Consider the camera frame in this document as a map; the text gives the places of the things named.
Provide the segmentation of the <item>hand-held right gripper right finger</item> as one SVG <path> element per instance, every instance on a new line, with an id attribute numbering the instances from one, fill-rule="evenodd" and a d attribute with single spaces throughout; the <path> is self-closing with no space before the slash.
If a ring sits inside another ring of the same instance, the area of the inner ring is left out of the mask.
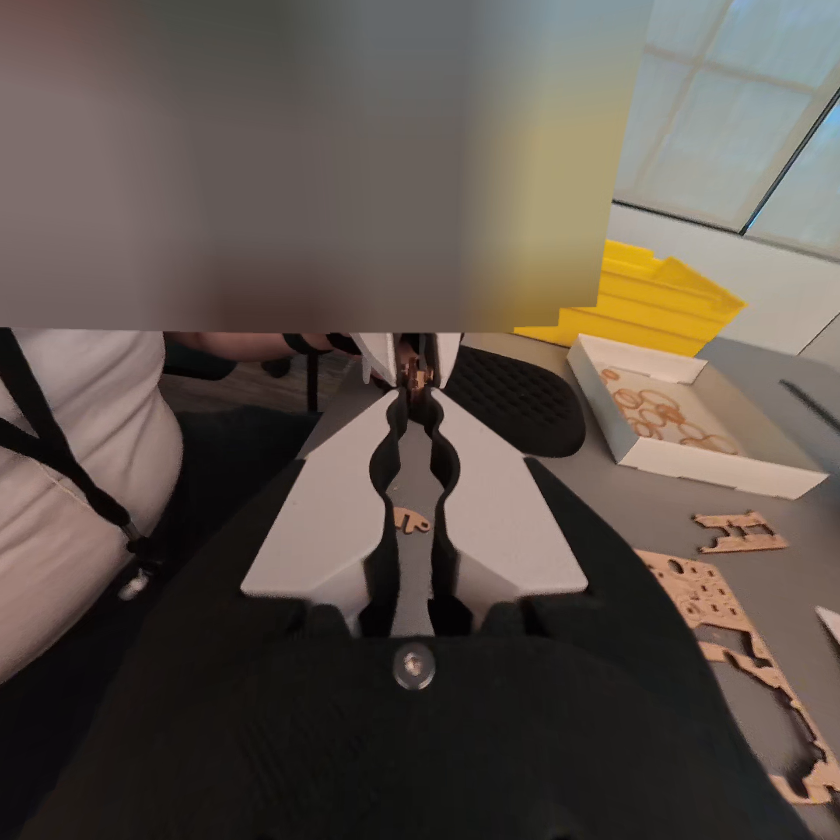
<path id="1" fill-rule="evenodd" d="M 426 396 L 424 426 L 442 490 L 427 602 L 434 634 L 469 635 L 499 603 L 585 592 L 526 456 L 438 388 Z"/>

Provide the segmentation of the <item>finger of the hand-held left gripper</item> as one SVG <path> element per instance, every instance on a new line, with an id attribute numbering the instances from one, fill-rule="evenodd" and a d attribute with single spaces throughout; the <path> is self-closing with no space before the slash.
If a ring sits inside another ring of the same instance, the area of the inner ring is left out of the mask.
<path id="1" fill-rule="evenodd" d="M 362 381 L 373 380 L 397 387 L 400 383 L 397 341 L 394 333 L 352 333 L 351 339 L 362 358 Z"/>
<path id="2" fill-rule="evenodd" d="M 460 348 L 459 333 L 429 333 L 427 335 L 427 369 L 433 387 L 445 388 L 455 368 Z"/>

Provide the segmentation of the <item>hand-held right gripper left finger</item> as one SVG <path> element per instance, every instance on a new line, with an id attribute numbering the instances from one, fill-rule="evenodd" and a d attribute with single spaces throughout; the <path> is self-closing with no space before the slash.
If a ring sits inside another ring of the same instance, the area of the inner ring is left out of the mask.
<path id="1" fill-rule="evenodd" d="M 352 634 L 388 636 L 400 564 L 387 491 L 404 433 L 405 393 L 392 390 L 298 463 L 241 592 L 331 605 Z"/>

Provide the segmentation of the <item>small wooden model assembly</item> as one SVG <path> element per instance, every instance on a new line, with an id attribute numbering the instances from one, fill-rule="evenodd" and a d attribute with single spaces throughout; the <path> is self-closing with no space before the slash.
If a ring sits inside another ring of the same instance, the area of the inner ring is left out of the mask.
<path id="1" fill-rule="evenodd" d="M 409 419 L 422 424 L 427 413 L 427 392 L 434 386 L 434 367 L 424 357 L 413 355 L 402 363 L 400 376 Z"/>

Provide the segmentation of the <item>wooden parts sheet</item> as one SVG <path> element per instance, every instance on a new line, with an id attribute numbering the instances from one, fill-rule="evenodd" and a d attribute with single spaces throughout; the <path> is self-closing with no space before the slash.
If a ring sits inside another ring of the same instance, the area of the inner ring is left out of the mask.
<path id="1" fill-rule="evenodd" d="M 692 633 L 709 628 L 729 631 L 741 638 L 744 651 L 740 653 L 725 644 L 696 637 L 704 659 L 711 664 L 728 665 L 761 684 L 782 700 L 785 709 L 801 723 L 814 760 L 794 783 L 771 773 L 777 791 L 788 803 L 797 806 L 838 803 L 839 764 L 834 751 L 719 569 L 711 563 L 664 553 L 638 550 L 637 555 Z"/>

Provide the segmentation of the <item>black mesh wrist rest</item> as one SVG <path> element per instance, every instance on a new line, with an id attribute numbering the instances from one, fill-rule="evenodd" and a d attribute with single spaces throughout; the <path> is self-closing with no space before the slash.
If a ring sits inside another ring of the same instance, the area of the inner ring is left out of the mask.
<path id="1" fill-rule="evenodd" d="M 537 365 L 463 346 L 444 393 L 525 455 L 570 457 L 585 442 L 578 396 Z"/>

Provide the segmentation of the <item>pile of tan rubber bands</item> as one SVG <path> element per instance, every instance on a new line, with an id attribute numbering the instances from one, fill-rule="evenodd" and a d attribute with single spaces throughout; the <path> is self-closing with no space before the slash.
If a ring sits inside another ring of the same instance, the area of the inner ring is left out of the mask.
<path id="1" fill-rule="evenodd" d="M 598 373 L 637 436 L 725 455 L 745 455 L 740 442 L 688 385 L 612 366 L 602 367 Z"/>

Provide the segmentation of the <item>white cardboard tray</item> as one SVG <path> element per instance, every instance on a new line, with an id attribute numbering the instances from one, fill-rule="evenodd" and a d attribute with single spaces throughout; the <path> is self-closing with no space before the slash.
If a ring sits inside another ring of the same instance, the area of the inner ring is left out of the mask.
<path id="1" fill-rule="evenodd" d="M 581 335 L 567 361 L 620 466 L 787 500 L 802 497 L 828 478 L 823 467 L 705 360 Z M 601 382 L 598 373 L 605 366 L 688 385 L 740 442 L 745 455 L 637 436 Z"/>

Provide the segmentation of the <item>stack of yellow plastic bins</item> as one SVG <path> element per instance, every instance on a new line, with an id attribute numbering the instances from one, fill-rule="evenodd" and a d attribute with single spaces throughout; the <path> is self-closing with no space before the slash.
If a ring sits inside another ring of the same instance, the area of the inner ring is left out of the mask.
<path id="1" fill-rule="evenodd" d="M 567 348 L 590 335 L 693 358 L 748 306 L 679 259 L 610 239 L 598 291 L 595 306 L 564 308 L 555 326 L 514 333 Z"/>

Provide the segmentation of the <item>black flat strip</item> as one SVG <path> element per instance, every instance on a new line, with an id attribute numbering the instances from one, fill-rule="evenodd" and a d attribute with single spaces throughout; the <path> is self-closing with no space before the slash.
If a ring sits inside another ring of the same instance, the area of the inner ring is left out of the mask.
<path id="1" fill-rule="evenodd" d="M 839 435 L 839 418 L 831 413 L 823 404 L 820 404 L 814 397 L 806 393 L 800 386 L 792 381 L 780 380 L 779 384 L 793 397 L 806 407 L 812 414 L 818 417 L 825 425 L 830 427 L 837 435 Z"/>

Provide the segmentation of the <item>frosted glass window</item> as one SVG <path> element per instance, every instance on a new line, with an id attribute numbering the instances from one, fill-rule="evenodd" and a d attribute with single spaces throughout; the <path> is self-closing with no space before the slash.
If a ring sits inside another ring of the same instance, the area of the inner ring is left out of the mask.
<path id="1" fill-rule="evenodd" d="M 658 1 L 614 198 L 838 259 L 838 1 Z"/>

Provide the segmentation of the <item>long wooden frame scrap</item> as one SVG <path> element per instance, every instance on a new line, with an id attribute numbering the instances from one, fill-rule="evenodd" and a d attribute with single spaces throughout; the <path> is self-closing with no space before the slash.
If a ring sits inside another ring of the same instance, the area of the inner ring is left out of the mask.
<path id="1" fill-rule="evenodd" d="M 692 520 L 704 529 L 719 531 L 712 545 L 699 548 L 704 554 L 747 553 L 786 550 L 790 544 L 756 511 L 739 514 L 696 514 Z"/>

